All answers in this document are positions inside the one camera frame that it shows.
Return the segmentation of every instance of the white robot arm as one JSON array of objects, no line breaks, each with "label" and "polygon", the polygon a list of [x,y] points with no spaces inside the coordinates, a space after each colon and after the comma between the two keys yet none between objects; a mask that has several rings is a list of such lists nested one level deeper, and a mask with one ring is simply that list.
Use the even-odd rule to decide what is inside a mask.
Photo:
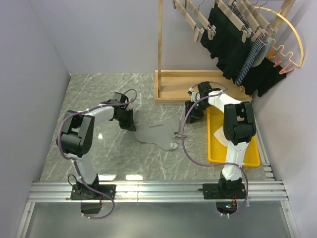
[{"label": "white robot arm", "polygon": [[[194,92],[190,88],[188,93],[191,95],[191,100],[185,102],[186,113],[200,98],[215,96],[199,102],[191,111],[187,123],[193,123],[204,117],[203,111],[210,106],[221,110],[224,113],[223,132],[228,140],[226,163],[243,166],[246,149],[251,138],[256,134],[252,104],[235,100],[225,93],[221,93],[221,89],[212,88],[209,82],[198,84],[198,90],[198,92]],[[230,198],[242,190],[245,191],[239,167],[225,165],[220,175],[218,188],[225,198]]]},{"label": "white robot arm", "polygon": [[[105,121],[113,119],[119,121],[119,126],[122,129],[136,131],[133,122],[133,109],[129,108],[128,97],[121,93],[115,93],[114,97],[107,102],[99,104],[99,108],[90,111],[86,114],[78,114],[75,111],[67,111],[65,121],[60,137],[61,149],[64,155],[71,158],[75,163],[77,174],[76,184],[73,186],[71,194],[72,200],[90,200],[99,199],[100,194],[92,191],[89,188],[100,191],[109,196],[114,196],[115,185],[100,185],[98,174],[95,172],[91,162],[91,146],[93,142],[94,126]],[[83,213],[98,213],[101,206],[97,207],[83,206]]]}]

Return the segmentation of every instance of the wooden pole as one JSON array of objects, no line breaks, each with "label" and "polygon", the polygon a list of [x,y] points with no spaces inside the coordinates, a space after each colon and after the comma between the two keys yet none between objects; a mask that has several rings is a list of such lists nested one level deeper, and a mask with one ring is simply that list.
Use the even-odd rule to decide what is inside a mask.
[{"label": "wooden pole", "polygon": [[[279,11],[279,14],[281,14],[284,17],[287,17],[288,13],[291,11],[293,5],[295,3],[295,0],[284,0],[281,9]],[[272,27],[279,29],[281,25],[283,24],[283,20],[276,16],[275,20],[273,21]]]},{"label": "wooden pole", "polygon": [[158,0],[158,91],[160,91],[160,78],[162,70],[162,27],[163,27],[163,0]]}]

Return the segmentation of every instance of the gray marble surface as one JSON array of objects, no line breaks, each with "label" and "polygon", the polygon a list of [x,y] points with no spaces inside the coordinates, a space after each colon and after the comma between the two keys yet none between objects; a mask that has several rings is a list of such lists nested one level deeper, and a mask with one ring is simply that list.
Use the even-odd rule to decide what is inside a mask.
[{"label": "gray marble surface", "polygon": [[[184,119],[183,105],[158,106],[155,104],[154,75],[148,73],[73,74],[56,125],[51,147],[41,181],[66,181],[75,170],[69,161],[59,154],[55,140],[58,128],[67,110],[80,111],[96,106],[112,98],[114,92],[134,88],[138,98],[133,103],[134,122],[151,124],[170,117]],[[207,122],[186,127],[185,144],[192,157],[201,162],[207,160]],[[133,132],[119,128],[117,121],[105,121],[94,129],[92,163],[101,179],[106,180],[173,180],[218,179],[222,166],[204,168],[189,161],[179,138],[176,150],[166,152],[154,144],[139,142]],[[250,180],[265,179],[264,169],[246,169]]]}]

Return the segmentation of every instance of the striped garment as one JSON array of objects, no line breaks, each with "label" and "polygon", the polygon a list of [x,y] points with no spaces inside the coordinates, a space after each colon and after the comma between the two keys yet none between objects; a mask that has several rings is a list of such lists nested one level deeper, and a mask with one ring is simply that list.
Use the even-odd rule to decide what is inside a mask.
[{"label": "striped garment", "polygon": [[[245,26],[247,28],[249,28],[248,23],[245,21],[245,19],[243,18],[243,16],[239,12],[236,4],[232,4],[229,8],[245,24]],[[263,47],[264,47],[264,43],[259,39],[257,39],[255,42],[251,42],[250,52],[248,54],[248,57],[243,65],[242,69],[236,73],[237,78],[234,82],[235,85],[240,86],[242,84],[242,81],[243,81],[244,77],[247,75],[247,73],[249,72],[249,69],[250,69],[251,65],[253,64],[254,59],[256,58],[256,56],[258,55],[258,53],[260,52],[260,50]]]}]

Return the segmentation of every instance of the gray wall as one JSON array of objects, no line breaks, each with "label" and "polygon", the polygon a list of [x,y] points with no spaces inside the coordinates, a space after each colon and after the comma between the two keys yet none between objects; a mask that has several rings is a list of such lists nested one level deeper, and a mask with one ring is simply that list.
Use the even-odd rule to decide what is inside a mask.
[{"label": "gray wall", "polygon": [[[197,6],[202,2],[192,1]],[[69,72],[154,72],[157,69],[158,0],[30,2]],[[269,1],[267,6],[279,9],[281,3]],[[206,17],[211,4],[212,0],[206,0],[201,5]],[[163,69],[217,69],[208,51],[193,41],[194,33],[180,12],[172,7],[171,0],[164,0],[162,34]]]},{"label": "gray wall", "polygon": [[11,238],[42,172],[69,74],[28,1],[1,1],[0,29],[0,231]]},{"label": "gray wall", "polygon": [[[317,208],[312,204],[317,198],[317,33],[310,27],[316,22],[316,8],[315,0],[297,0],[290,18],[304,43],[303,67],[254,100],[274,174],[285,183],[303,238],[316,237]],[[288,33],[281,41],[284,39],[286,49],[299,56],[295,37]]]}]

